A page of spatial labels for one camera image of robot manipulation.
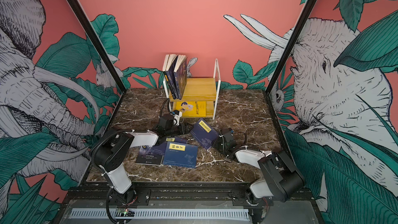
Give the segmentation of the blue book with yellow label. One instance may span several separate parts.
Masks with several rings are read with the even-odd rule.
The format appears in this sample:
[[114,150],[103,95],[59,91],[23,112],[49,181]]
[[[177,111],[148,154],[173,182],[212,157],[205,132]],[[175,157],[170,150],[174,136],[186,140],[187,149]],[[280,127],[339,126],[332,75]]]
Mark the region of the blue book with yellow label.
[[168,143],[162,164],[194,169],[197,166],[198,147],[190,144]]

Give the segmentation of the navy book with yellow label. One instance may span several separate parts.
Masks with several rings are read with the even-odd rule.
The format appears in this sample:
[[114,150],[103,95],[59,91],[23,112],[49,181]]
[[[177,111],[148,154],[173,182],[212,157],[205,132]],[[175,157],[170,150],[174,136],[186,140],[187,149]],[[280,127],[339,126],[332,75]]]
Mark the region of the navy book with yellow label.
[[149,151],[163,156],[163,155],[165,155],[165,151],[166,151],[168,143],[172,143],[172,142],[179,143],[179,144],[186,144],[187,140],[182,139],[182,138],[166,138],[165,142],[163,142],[162,144],[160,144],[158,146],[152,146]]

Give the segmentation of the purple book with old man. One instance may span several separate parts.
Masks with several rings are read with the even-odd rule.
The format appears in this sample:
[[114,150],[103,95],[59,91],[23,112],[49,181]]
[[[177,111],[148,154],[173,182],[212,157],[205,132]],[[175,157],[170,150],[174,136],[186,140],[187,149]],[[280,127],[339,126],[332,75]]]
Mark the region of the purple book with old man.
[[177,100],[179,100],[180,99],[180,94],[179,94],[179,90],[177,89],[177,79],[175,77],[175,72],[174,72],[174,70],[175,70],[175,68],[177,66],[177,61],[178,61],[178,55],[177,55],[175,61],[173,62],[173,65],[172,65],[170,71],[171,71],[171,75],[173,77],[174,86],[175,86],[175,89],[176,89]]

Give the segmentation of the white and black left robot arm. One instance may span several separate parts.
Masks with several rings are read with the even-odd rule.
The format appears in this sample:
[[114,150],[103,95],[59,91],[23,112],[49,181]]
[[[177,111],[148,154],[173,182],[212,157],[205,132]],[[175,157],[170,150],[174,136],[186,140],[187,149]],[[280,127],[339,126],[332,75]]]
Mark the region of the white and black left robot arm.
[[132,186],[123,161],[132,147],[159,146],[167,138],[189,134],[193,124],[180,123],[174,115],[160,117],[153,129],[135,131],[113,126],[99,139],[91,151],[91,163],[106,178],[111,189],[126,194]]

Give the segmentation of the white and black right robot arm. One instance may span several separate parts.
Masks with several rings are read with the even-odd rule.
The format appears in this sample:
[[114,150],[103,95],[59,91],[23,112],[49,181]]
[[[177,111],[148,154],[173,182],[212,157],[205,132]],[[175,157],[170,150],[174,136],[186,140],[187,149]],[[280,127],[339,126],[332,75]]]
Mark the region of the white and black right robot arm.
[[247,134],[244,134],[244,143],[240,145],[233,134],[231,128],[220,130],[213,148],[228,162],[248,164],[261,170],[263,179],[253,182],[248,188],[246,198],[250,204],[260,199],[286,202],[304,188],[304,176],[285,151],[251,148],[247,145]]

